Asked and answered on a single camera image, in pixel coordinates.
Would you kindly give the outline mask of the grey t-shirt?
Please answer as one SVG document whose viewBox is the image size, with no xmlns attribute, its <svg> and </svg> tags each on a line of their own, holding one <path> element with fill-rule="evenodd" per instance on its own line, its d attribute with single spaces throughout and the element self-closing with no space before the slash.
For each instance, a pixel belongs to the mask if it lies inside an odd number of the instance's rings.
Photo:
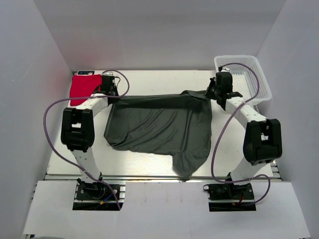
<svg viewBox="0 0 319 239">
<path fill-rule="evenodd" d="M 170 155 L 173 170 L 187 179 L 209 157 L 211 122 L 204 91 L 125 96 L 113 104 L 104 138 L 115 150 Z"/>
</svg>

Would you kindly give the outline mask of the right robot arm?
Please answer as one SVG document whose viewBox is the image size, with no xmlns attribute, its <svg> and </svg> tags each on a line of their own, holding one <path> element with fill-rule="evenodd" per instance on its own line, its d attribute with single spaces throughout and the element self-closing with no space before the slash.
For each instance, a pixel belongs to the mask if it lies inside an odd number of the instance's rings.
<svg viewBox="0 0 319 239">
<path fill-rule="evenodd" d="M 245 129 L 243 141 L 243 158 L 227 176 L 225 181 L 226 195 L 232 199 L 243 193 L 243 184 L 255 178 L 261 168 L 282 156 L 281 124 L 277 119 L 268 119 L 259 114 L 243 100 L 239 92 L 233 91 L 233 78 L 226 71 L 217 72 L 210 79 L 205 97 L 215 100 L 227 113 L 229 119 L 222 128 L 213 150 L 212 162 L 217 153 L 218 145 L 232 119 L 236 119 Z"/>
</svg>

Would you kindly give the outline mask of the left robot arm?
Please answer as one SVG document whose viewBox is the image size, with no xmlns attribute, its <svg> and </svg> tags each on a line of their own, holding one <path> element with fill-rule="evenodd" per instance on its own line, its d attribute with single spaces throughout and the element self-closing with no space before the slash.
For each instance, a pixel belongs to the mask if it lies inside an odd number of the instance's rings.
<svg viewBox="0 0 319 239">
<path fill-rule="evenodd" d="M 94 117 L 119 99 L 115 76 L 113 75 L 75 75 L 69 96 L 70 107 L 65 108 L 62 117 L 61 142 L 67 146 L 81 167 L 81 183 L 90 184 L 88 193 L 95 199 L 105 194 L 105 186 L 97 182 L 102 180 L 92 145 L 95 140 Z"/>
</svg>

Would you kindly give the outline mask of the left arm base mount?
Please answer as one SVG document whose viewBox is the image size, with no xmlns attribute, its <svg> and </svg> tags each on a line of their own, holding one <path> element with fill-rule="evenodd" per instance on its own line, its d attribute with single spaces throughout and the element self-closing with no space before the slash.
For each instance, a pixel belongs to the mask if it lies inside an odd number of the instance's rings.
<svg viewBox="0 0 319 239">
<path fill-rule="evenodd" d="M 73 201 L 74 211 L 119 211 L 124 203 L 124 191 L 120 184 L 86 183 L 77 179 Z"/>
</svg>

